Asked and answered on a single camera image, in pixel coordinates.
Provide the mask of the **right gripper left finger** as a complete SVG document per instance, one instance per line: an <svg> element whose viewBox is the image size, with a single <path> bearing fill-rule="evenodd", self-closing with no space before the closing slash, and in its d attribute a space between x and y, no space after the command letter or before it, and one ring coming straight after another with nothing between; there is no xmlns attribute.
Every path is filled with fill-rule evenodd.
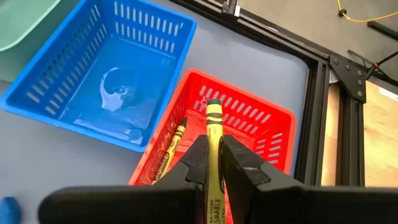
<svg viewBox="0 0 398 224"><path fill-rule="evenodd" d="M39 223L204 223L206 136L154 185L67 187L46 196Z"/></svg>

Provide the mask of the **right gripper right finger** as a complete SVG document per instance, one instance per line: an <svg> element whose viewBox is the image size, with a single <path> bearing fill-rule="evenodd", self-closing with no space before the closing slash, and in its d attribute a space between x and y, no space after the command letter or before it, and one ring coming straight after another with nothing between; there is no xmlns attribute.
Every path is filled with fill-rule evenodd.
<svg viewBox="0 0 398 224"><path fill-rule="evenodd" d="M304 185L231 135L223 170L234 223L397 223L396 189Z"/></svg>

